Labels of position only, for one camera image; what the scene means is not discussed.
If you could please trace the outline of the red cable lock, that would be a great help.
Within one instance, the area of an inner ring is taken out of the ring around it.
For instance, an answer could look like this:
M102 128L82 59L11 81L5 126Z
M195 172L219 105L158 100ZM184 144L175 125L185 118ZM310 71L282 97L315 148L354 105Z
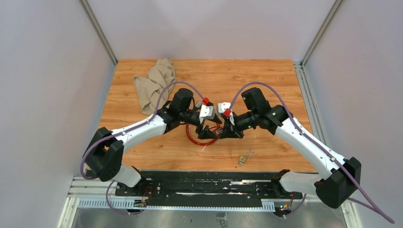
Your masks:
M186 132L186 135L187 135L187 138L193 143L193 144L195 144L195 145L198 145L198 146L209 146L209 145L212 145L212 144L214 144L218 139L198 139L198 138L193 138L193 136L191 135L191 133L190 133L190 126L189 126L189 124L186 124L185 125L185 132Z

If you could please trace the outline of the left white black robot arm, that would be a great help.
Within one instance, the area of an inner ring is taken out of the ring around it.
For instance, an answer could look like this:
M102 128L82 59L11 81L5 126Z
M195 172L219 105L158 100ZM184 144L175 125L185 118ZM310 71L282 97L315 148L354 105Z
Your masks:
M181 88L171 101L165 102L155 114L142 121L115 130L99 128L83 155L83 162L100 181L123 183L132 195L141 196L146 184L138 169L123 164L123 154L137 144L166 134L181 124L196 126L196 132L202 139L217 139L218 135L204 125L206 120L222 123L208 98L197 104L193 92Z

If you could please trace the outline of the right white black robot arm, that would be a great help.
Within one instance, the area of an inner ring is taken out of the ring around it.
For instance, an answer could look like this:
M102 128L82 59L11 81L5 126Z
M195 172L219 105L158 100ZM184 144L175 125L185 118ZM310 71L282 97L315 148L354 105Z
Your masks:
M361 163L332 151L307 131L282 105L271 106L262 91L253 87L241 93L247 112L236 115L230 103L219 103L218 114L224 119L220 138L243 138L247 129L268 130L306 158L317 174L282 170L272 178L272 193L283 198L290 192L317 196L325 205L338 208L356 190L360 182Z

